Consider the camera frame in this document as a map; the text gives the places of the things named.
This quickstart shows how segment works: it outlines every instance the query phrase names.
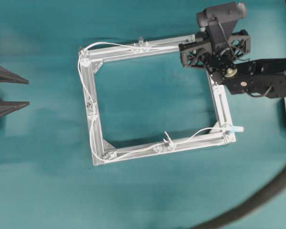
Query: wire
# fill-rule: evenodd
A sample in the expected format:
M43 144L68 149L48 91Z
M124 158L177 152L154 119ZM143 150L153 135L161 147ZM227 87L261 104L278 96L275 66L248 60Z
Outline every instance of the wire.
M223 26L221 25L219 19L218 19L215 15L213 15L213 17L214 17L215 20L217 21L217 23L218 23L218 25L219 25L219 27L220 27L220 30L221 30L221 32L222 32L222 34L223 34L223 36L224 36L225 42L226 42L226 44L228 45L229 49L231 50L231 53L232 53L232 55L234 56L234 58L237 59L237 60L239 60L239 61L250 61L250 58L241 59L241 58L239 58L239 57L237 57L237 56L235 55L235 53L234 53L232 47L230 46L230 44L229 44L229 42L228 42L228 39L227 39L227 37L226 37L226 35L225 35L225 31L224 31Z
M184 144L184 143L188 143L193 137L195 137L197 134L199 134L200 132L204 131L204 130L223 130L223 128L219 128L219 127L207 127L207 128L203 128L201 130L198 130L194 135L192 135L191 137L189 137L188 139L182 141L182 142L178 142L176 143L177 145L180 144Z
M272 88L273 88L273 85L270 85L270 87L267 89L267 91L264 94L260 94L260 95L253 95L250 92L248 92L248 90L246 90L245 92L253 98L261 98L261 97L266 97Z
M241 204L191 229L217 229L240 220L273 199L284 189L286 189L286 166L268 184Z

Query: bolt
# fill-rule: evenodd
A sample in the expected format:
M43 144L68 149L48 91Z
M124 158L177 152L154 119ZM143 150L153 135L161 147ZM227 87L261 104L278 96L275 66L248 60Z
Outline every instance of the bolt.
M247 86L247 83L246 83L245 81L242 81L242 82L240 83L240 85L241 85L242 87L246 87L246 86Z
M233 69L232 69L232 68L228 68L228 69L227 69L227 74L228 74L228 75L231 75L232 73L233 73Z
M87 107L87 108L91 108L91 107L92 107L91 103L88 102L88 103L86 104L86 107Z

